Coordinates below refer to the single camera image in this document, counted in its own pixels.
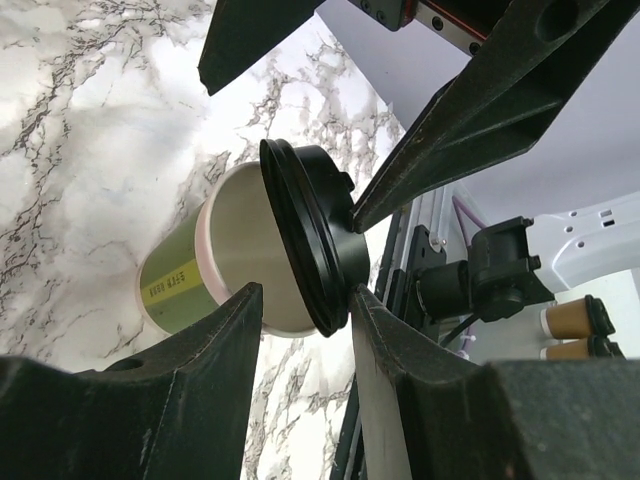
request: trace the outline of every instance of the cup rim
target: cup rim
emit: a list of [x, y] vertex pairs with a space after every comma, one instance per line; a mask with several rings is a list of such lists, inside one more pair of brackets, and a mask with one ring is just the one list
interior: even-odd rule
[[[220, 194], [220, 191], [222, 190], [224, 184], [232, 176], [236, 175], [238, 172], [246, 168], [259, 169], [260, 162], [244, 162], [239, 165], [234, 165], [229, 170], [226, 170], [218, 178], [218, 181], [213, 186], [213, 190], [202, 205], [202, 209], [200, 210], [198, 219], [196, 220], [196, 228], [194, 232], [194, 250], [196, 263], [198, 265], [198, 270], [200, 271], [202, 283], [209, 292], [209, 295], [211, 295], [213, 300], [219, 306], [229, 300], [233, 296], [233, 292], [231, 292], [226, 282], [224, 281], [218, 264], [215, 261], [211, 239], [211, 213], [213, 211], [213, 206], [215, 204], [216, 198]], [[264, 317], [262, 319], [262, 329], [271, 335], [275, 335], [281, 338], [302, 338], [317, 332], [315, 326], [308, 330], [296, 332], [279, 330], [265, 323]]]

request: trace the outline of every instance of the black capsule cap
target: black capsule cap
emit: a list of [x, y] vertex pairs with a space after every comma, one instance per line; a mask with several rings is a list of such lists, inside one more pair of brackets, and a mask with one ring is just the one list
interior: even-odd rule
[[616, 350], [620, 350], [620, 348], [616, 349], [617, 344], [616, 347], [612, 348], [612, 345], [613, 343], [606, 337], [591, 335], [587, 339], [587, 348], [589, 349], [590, 357], [611, 358], [617, 356]]
[[617, 342], [611, 342], [609, 344], [609, 350], [611, 351], [611, 355], [617, 358], [625, 358], [622, 350], [620, 350], [620, 345]]
[[369, 279], [364, 235], [350, 229], [353, 182], [322, 148], [284, 140], [260, 143], [260, 166], [302, 298], [329, 337], [347, 323], [351, 289]]
[[604, 306], [604, 302], [601, 299], [587, 295], [584, 297], [584, 302], [595, 335], [606, 337], [616, 333], [616, 329], [609, 318], [607, 307]]

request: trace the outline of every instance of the white wall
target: white wall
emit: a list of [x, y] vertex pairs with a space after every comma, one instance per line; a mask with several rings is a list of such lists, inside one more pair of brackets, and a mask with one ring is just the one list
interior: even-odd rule
[[[468, 57], [417, 22], [389, 32], [346, 0], [318, 13], [405, 128]], [[565, 211], [640, 188], [640, 16], [632, 20], [540, 143], [465, 179], [497, 222]]]

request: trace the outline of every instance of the yellow label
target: yellow label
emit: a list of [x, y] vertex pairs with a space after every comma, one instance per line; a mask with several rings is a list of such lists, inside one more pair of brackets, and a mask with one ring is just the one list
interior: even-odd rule
[[199, 285], [202, 285], [202, 277], [194, 258], [142, 288], [142, 303], [148, 307]]

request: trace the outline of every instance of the paper cup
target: paper cup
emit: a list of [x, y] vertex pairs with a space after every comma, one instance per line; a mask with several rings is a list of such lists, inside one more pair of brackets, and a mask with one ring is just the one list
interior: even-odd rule
[[611, 342], [592, 335], [574, 342], [564, 342], [540, 350], [542, 360], [584, 360], [590, 357], [613, 357]]
[[228, 170], [211, 196], [147, 257], [136, 297], [173, 334], [211, 314], [248, 282], [263, 286], [263, 328], [302, 337], [315, 326], [298, 290], [258, 162]]
[[547, 338], [558, 340], [606, 337], [616, 331], [602, 300], [591, 295], [542, 310], [540, 324]]

